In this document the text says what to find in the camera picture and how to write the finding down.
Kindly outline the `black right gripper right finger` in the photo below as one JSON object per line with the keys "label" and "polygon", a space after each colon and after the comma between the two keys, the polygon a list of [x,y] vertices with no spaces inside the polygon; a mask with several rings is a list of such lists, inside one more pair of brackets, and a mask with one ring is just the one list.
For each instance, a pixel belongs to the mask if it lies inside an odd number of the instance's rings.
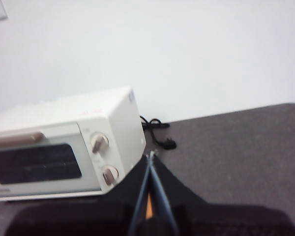
{"label": "black right gripper right finger", "polygon": [[181,236],[295,236],[295,224],[265,206],[210,203],[185,186],[154,156],[152,177]]}

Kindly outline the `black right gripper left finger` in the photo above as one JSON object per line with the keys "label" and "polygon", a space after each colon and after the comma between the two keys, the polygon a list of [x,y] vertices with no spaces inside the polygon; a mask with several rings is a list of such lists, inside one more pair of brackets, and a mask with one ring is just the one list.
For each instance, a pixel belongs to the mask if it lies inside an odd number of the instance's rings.
{"label": "black right gripper left finger", "polygon": [[50,200],[13,218],[7,236],[124,236],[147,170],[143,156],[129,174],[100,197]]}

